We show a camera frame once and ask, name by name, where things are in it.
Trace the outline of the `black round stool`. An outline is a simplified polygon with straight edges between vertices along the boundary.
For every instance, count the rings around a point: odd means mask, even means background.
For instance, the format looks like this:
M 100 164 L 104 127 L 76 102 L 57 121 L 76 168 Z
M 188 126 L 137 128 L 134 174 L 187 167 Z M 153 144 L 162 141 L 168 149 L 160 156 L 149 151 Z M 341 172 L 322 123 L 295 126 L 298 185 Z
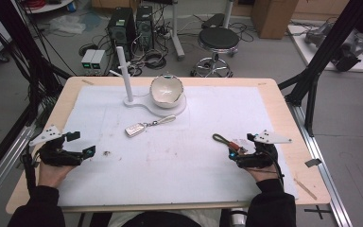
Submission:
M 219 55 L 234 56 L 239 44 L 237 34 L 224 27 L 208 27 L 199 33 L 198 43 L 201 48 L 210 51 L 212 56 L 198 61 L 190 72 L 190 76 L 207 78 L 215 75 L 220 78 L 231 78 L 233 71 L 230 65 Z

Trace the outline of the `thin wooden stick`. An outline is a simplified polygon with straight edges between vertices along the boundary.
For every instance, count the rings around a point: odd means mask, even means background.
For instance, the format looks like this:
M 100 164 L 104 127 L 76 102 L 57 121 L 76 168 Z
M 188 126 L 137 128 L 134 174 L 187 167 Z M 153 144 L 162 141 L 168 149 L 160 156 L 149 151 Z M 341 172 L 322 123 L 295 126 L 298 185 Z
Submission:
M 317 200 L 318 197 L 309 189 L 307 188 L 302 182 L 294 178 L 295 183 L 303 190 L 305 191 L 313 200 Z

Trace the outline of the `person's torso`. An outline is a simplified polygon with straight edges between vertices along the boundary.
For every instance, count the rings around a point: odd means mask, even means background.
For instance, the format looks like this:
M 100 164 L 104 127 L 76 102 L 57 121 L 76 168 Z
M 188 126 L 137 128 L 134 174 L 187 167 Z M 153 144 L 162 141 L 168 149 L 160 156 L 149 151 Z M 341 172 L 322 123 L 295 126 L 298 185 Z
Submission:
M 108 227 L 219 227 L 219 209 L 113 213 Z

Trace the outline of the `black foot pedal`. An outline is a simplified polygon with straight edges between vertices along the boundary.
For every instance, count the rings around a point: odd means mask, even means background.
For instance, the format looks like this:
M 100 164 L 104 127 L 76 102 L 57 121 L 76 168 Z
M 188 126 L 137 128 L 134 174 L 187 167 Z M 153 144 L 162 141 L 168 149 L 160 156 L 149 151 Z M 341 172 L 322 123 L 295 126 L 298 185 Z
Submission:
M 209 27 L 220 27 L 223 26 L 224 15 L 222 13 L 217 13 L 208 20 L 204 21 L 201 25 L 202 29 Z

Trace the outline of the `key with olive strap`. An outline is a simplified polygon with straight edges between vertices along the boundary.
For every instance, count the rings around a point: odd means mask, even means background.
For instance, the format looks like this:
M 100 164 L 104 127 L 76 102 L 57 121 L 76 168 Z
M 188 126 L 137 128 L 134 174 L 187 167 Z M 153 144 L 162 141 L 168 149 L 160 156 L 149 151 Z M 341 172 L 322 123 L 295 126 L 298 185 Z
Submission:
M 223 136 L 221 136 L 218 133 L 214 133 L 212 135 L 212 138 L 214 140 L 216 140 L 217 142 L 226 145 L 233 153 L 236 153 L 236 154 L 246 154 L 248 152 L 245 148 L 240 147 L 239 145 L 237 145 L 233 141 L 227 140 L 226 138 L 224 138 Z

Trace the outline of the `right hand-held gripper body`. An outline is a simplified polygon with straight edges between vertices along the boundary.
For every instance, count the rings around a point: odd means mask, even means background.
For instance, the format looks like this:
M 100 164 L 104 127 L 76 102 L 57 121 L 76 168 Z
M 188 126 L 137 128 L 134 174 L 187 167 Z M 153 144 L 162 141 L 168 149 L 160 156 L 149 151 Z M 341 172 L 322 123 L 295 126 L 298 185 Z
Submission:
M 254 153 L 238 154 L 235 161 L 240 168 L 272 166 L 278 161 L 276 144 L 291 143 L 290 138 L 273 131 L 264 130 L 255 134 Z

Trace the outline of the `wooden cabinet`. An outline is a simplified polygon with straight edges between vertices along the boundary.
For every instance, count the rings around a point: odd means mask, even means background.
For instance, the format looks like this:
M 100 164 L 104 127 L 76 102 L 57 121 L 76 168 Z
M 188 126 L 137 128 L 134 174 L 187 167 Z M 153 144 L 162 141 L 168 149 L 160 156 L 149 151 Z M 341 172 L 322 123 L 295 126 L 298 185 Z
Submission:
M 299 0 L 255 0 L 251 21 L 261 39 L 280 40 Z

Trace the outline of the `white table mat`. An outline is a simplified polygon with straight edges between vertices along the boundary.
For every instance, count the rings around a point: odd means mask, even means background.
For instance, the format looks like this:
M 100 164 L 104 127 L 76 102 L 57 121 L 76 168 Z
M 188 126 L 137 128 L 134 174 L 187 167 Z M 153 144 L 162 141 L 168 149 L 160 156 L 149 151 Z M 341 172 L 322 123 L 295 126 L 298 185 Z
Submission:
M 79 139 L 67 150 L 95 147 L 95 156 L 72 170 L 60 186 L 63 207 L 250 201 L 259 192 L 252 176 L 229 158 L 218 133 L 252 149 L 248 134 L 271 130 L 255 87 L 190 86 L 186 108 L 170 123 L 129 108 L 121 86 L 86 86 L 65 125 Z M 125 129 L 150 124 L 129 137 Z

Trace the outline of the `white floor board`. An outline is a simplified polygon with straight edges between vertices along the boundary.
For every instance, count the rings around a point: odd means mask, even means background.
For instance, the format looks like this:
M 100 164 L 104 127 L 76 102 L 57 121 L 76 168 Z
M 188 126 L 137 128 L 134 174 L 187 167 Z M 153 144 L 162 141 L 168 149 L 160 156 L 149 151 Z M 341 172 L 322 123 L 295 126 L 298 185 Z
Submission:
M 288 31 L 290 32 L 291 38 L 299 50 L 304 63 L 308 65 L 318 49 L 314 44 L 307 44 L 304 41 L 307 29 L 303 26 L 288 26 Z M 353 66 L 350 69 L 350 72 L 363 73 L 363 55 L 359 55 L 358 58 L 360 59 L 360 62 Z

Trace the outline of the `black device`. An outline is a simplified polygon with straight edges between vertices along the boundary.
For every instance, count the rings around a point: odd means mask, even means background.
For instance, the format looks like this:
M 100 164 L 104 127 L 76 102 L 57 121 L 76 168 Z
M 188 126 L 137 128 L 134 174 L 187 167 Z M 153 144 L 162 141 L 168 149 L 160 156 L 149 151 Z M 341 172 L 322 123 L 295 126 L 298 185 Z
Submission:
M 358 56 L 363 53 L 363 40 L 352 31 L 340 48 L 335 52 L 331 63 L 339 72 L 346 72 L 360 62 Z

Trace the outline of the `aluminium rail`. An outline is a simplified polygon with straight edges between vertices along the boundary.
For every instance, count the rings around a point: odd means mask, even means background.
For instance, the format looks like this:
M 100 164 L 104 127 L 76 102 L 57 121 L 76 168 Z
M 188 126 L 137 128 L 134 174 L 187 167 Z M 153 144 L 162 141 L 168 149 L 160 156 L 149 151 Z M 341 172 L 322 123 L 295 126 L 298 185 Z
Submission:
M 291 104 L 288 104 L 287 107 L 289 108 L 296 122 L 296 125 L 302 135 L 304 143 L 309 150 L 309 153 L 311 154 L 311 157 L 313 159 L 320 160 L 320 163 L 318 164 L 318 170 L 330 195 L 331 201 L 329 202 L 329 205 L 331 207 L 335 221 L 337 222 L 337 226 L 353 227 L 350 217 L 333 182 L 328 166 L 324 161 L 319 145 L 316 139 L 310 136 L 310 133 L 304 126 L 305 114 L 303 109 L 301 107 L 294 107 Z
M 9 175 L 11 169 L 15 166 L 16 162 L 23 150 L 34 134 L 35 127 L 23 127 L 18 133 L 15 134 L 14 139 L 9 143 L 7 148 L 4 148 L 4 155 L 0 159 L 0 187 Z

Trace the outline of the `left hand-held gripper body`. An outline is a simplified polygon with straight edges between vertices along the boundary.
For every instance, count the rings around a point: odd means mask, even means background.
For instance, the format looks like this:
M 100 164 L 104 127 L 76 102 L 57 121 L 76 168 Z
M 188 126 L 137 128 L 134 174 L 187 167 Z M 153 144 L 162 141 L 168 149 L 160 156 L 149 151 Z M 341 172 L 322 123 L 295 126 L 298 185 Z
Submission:
M 63 148 L 63 143 L 67 142 L 66 133 L 60 132 L 55 126 L 43 130 L 32 139 L 29 144 L 34 147 L 43 144 L 39 149 L 40 159 L 51 166 L 80 166 L 84 160 L 82 151 L 67 151 Z

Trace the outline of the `white ceramic bowl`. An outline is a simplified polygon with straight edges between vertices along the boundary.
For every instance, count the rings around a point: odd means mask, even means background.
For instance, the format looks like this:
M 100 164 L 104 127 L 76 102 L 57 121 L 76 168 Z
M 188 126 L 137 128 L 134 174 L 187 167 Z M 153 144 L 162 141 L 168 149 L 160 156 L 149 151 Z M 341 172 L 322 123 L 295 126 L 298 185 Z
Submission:
M 155 78 L 150 84 L 149 92 L 153 102 L 164 109 L 178 106 L 184 98 L 182 81 L 173 75 Z

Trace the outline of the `large black computer tower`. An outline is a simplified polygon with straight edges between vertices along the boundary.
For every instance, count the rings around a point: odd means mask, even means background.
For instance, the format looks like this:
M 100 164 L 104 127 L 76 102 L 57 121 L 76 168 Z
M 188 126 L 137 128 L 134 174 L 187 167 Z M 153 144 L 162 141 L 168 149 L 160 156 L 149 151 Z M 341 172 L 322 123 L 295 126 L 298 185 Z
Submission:
M 122 46 L 127 61 L 132 59 L 131 44 L 136 38 L 132 8 L 116 8 L 107 25 L 113 50 Z

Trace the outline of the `white power supply unit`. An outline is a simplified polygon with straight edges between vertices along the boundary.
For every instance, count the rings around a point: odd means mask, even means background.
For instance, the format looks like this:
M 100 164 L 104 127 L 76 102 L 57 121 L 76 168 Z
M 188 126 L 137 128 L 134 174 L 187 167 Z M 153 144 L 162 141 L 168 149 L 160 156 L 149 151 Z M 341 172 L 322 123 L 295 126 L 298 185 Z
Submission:
M 107 56 L 104 50 L 96 50 L 91 60 L 91 66 L 95 76 L 102 76 L 105 73 Z
M 92 59 L 94 55 L 95 55 L 95 50 L 88 49 L 81 60 L 81 65 L 86 75 L 91 75 L 93 73 Z

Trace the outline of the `grey device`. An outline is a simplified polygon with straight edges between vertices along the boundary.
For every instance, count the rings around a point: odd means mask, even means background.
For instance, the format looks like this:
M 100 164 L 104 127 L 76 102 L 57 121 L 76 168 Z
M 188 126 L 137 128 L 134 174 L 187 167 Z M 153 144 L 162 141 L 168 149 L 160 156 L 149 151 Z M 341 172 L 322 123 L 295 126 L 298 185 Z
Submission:
M 326 36 L 329 34 L 333 25 L 325 22 L 322 26 L 315 30 L 309 30 L 304 38 L 304 41 L 307 44 L 314 44 L 316 47 L 320 47 L 320 45 L 325 40 Z

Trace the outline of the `white table leg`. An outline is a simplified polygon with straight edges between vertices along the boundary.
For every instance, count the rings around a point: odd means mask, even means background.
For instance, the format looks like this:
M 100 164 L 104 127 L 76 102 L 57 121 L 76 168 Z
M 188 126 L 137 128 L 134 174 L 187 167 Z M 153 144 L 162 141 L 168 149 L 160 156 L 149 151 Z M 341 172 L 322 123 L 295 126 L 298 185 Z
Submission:
M 177 60 L 182 61 L 185 58 L 185 53 L 182 48 L 182 43 L 178 36 L 178 0 L 172 1 L 172 28 L 170 30 L 171 40 L 174 45 Z

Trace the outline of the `slim black computer tower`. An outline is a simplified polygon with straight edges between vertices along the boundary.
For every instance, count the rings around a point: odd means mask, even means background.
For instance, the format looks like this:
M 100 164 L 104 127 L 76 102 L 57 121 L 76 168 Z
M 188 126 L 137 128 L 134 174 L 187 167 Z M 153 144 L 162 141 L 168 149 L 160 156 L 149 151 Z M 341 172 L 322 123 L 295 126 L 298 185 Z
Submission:
M 154 46 L 152 13 L 152 6 L 140 6 L 136 11 L 135 24 L 138 44 L 144 51 L 148 51 Z

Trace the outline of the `person's right hand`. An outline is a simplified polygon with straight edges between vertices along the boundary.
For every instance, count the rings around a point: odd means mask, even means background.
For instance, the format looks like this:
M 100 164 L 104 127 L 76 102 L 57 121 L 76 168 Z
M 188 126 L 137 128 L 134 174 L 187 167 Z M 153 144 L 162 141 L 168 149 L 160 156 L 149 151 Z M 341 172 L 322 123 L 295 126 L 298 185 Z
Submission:
M 258 183 L 265 180 L 272 180 L 279 178 L 275 165 L 266 166 L 263 168 L 247 167 L 246 171 L 248 171 L 253 177 L 253 179 Z

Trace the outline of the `person's left hand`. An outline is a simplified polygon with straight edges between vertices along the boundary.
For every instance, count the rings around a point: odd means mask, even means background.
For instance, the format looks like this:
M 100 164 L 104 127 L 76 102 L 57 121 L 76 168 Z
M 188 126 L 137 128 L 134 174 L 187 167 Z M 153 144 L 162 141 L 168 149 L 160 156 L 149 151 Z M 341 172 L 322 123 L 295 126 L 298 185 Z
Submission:
M 38 185 L 58 188 L 73 166 L 51 166 L 40 163 Z

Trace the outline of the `white stand with pole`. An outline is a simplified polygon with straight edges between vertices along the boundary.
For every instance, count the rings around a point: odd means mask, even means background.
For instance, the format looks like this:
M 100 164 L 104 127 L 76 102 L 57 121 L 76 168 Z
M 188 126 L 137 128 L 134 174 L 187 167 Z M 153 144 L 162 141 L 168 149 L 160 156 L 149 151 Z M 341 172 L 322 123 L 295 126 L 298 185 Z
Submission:
M 181 100 L 181 103 L 174 108 L 164 109 L 164 108 L 157 106 L 153 102 L 153 100 L 150 96 L 149 89 L 150 89 L 151 83 L 149 84 L 148 93 L 146 95 L 135 96 L 132 93 L 131 83 L 130 83 L 130 73 L 128 71 L 128 67 L 130 64 L 128 62 L 126 62 L 124 49 L 121 46 L 117 46 L 115 51 L 117 53 L 117 57 L 118 57 L 118 60 L 120 63 L 120 65 L 118 66 L 118 69 L 121 71 L 121 73 L 118 74 L 118 73 L 114 72 L 113 70 L 111 70 L 111 73 L 113 73 L 117 76 L 120 76 L 124 80 L 124 85 L 125 85 L 127 96 L 125 97 L 123 102 L 127 107 L 130 107 L 130 108 L 142 107 L 142 108 L 147 109 L 150 113 L 152 113 L 156 116 L 168 116 L 168 115 L 172 115 L 172 114 L 179 115 L 185 110 L 186 105 L 187 105 L 185 95 L 184 95 L 184 98 Z

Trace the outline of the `clear plastic bag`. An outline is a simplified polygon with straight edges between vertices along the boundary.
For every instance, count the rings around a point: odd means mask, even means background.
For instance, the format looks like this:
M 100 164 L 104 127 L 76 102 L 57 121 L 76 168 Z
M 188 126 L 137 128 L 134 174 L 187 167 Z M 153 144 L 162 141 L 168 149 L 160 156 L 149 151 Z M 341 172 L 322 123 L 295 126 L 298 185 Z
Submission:
M 77 16 L 62 15 L 60 17 L 52 19 L 50 22 L 50 28 L 71 34 L 81 34 L 86 25 L 80 21 Z

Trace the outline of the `black metal frame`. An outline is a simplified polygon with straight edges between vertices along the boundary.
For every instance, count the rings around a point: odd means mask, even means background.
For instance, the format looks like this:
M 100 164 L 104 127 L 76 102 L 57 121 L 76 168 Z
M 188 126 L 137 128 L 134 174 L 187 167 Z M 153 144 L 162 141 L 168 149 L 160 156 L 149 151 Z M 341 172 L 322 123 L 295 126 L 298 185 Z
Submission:
M 60 79 L 69 79 L 72 75 L 43 55 L 22 14 L 11 0 L 0 0 L 0 22 L 12 39 L 9 43 L 0 32 L 0 43 L 13 57 L 21 75 L 28 82 L 26 124 L 30 125 L 38 117 L 40 107 L 53 109 L 63 88 Z
M 278 84 L 280 90 L 294 85 L 293 90 L 285 96 L 286 102 L 292 106 L 300 107 L 303 98 L 307 96 L 304 128 L 311 137 L 314 136 L 313 118 L 319 78 L 338 48 L 362 18 L 363 0 L 350 0 L 309 64 L 297 76 Z

